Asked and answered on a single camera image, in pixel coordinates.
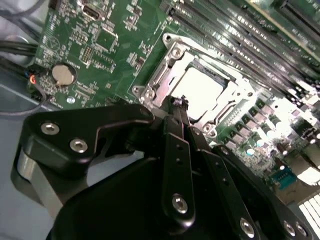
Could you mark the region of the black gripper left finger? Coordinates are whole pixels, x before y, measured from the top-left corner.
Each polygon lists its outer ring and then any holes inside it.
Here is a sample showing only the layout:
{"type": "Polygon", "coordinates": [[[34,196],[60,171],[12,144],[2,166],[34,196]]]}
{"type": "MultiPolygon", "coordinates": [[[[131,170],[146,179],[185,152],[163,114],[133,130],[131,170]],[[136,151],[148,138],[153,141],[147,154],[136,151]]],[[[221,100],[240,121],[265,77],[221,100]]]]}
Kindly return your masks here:
{"type": "Polygon", "coordinates": [[[140,104],[39,112],[28,116],[14,170],[53,216],[73,196],[136,161],[163,164],[160,212],[171,227],[196,218],[188,102],[169,97],[158,114],[140,104]]]}

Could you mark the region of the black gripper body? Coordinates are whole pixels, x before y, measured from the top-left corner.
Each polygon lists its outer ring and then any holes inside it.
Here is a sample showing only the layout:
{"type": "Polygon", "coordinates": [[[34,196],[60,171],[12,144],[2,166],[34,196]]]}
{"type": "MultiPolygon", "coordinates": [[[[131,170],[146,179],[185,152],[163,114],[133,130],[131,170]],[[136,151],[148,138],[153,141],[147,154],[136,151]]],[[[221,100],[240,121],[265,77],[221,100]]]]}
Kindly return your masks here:
{"type": "Polygon", "coordinates": [[[171,233],[161,215],[163,164],[138,160],[69,199],[49,233],[51,240],[238,240],[215,192],[192,174],[195,221],[171,233]]]}

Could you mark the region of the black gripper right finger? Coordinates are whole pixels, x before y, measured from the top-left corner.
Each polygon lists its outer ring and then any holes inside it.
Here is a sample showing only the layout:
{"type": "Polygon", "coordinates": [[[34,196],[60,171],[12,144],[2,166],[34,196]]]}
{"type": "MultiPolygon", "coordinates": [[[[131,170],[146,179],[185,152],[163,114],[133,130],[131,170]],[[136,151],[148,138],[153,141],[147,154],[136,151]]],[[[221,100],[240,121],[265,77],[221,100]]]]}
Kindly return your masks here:
{"type": "Polygon", "coordinates": [[[308,225],[224,145],[210,147],[188,125],[191,163],[200,169],[197,213],[215,240],[313,240],[308,225]]]}

